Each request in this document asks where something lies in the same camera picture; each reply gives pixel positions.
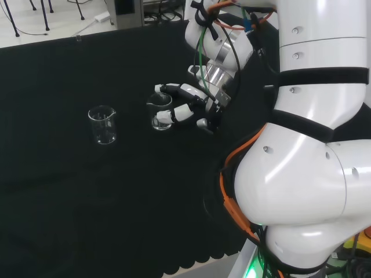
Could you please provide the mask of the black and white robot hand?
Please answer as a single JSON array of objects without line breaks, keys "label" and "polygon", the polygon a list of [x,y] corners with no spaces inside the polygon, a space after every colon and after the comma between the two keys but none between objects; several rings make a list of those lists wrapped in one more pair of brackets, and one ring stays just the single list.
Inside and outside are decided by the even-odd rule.
[{"label": "black and white robot hand", "polygon": [[186,102],[178,107],[162,108],[156,112],[154,119],[162,125],[172,125],[195,118],[198,128],[211,134],[215,133],[219,128],[221,115],[230,103],[231,97],[215,85],[211,85],[210,89],[211,93],[207,95],[203,90],[186,83],[155,85],[155,94],[182,98]]}]

